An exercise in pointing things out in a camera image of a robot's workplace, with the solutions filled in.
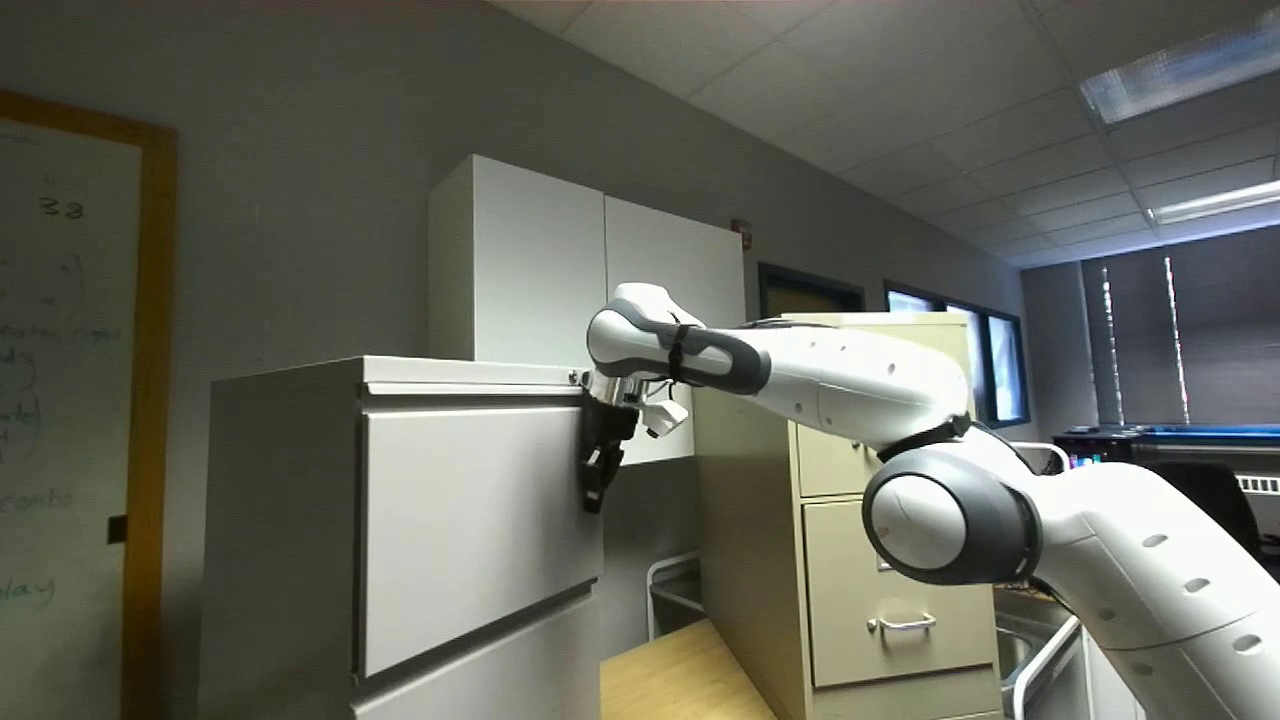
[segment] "drawer handle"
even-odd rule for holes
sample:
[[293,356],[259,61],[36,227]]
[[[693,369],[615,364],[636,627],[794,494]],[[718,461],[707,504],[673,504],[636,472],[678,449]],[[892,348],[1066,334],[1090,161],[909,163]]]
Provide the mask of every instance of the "drawer handle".
[[919,631],[919,635],[928,635],[934,627],[937,627],[934,610],[919,610],[919,615],[909,615],[909,621],[892,621],[892,615],[871,615],[868,621],[868,631],[878,631],[880,644],[890,641],[890,631]]

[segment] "whiteboard frame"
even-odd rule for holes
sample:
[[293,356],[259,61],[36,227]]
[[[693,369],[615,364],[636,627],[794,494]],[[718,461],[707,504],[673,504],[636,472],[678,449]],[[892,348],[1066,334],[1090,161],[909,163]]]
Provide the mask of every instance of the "whiteboard frame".
[[161,720],[161,575],[165,575],[165,440],[168,440],[168,300],[178,236],[178,135],[158,125],[84,111],[0,88],[12,125],[92,135],[142,151],[142,236],[133,292],[127,544],[119,716]]

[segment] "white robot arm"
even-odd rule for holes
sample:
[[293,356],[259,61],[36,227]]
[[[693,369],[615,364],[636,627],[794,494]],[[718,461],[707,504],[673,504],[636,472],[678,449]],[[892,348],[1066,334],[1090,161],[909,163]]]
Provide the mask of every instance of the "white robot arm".
[[646,412],[651,388],[680,379],[878,449],[866,532],[896,570],[1049,582],[1154,720],[1280,711],[1273,575],[1137,464],[1034,477],[969,424],[954,358],[845,329],[704,329],[656,282],[621,282],[590,323],[590,352],[605,404]]

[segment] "wooden desk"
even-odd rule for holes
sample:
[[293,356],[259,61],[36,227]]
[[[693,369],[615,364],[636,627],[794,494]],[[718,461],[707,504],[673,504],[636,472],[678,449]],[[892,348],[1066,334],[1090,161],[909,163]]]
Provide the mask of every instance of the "wooden desk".
[[599,720],[777,720],[702,621],[599,665]]

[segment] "ceiling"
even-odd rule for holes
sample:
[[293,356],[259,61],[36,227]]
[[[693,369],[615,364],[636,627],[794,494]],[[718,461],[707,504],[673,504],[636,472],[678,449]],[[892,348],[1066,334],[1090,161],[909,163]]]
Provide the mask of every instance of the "ceiling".
[[1015,266],[1280,222],[1143,216],[1277,177],[1277,71],[1123,125],[1078,93],[1264,0],[491,3]]

